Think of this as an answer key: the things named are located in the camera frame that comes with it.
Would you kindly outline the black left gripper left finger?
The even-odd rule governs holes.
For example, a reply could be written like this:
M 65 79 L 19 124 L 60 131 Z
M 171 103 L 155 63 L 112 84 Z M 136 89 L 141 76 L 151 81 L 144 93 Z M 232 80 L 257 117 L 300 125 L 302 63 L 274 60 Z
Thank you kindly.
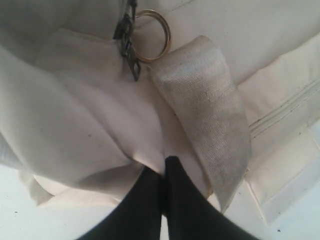
M 158 240 L 161 234 L 161 176 L 145 167 L 121 203 L 80 240 Z

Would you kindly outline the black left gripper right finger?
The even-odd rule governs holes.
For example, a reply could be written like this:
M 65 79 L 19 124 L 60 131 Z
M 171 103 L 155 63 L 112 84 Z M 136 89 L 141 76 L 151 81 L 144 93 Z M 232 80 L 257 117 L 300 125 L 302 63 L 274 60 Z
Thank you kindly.
M 170 240 L 256 240 L 200 193 L 177 156 L 165 159 L 165 215 Z

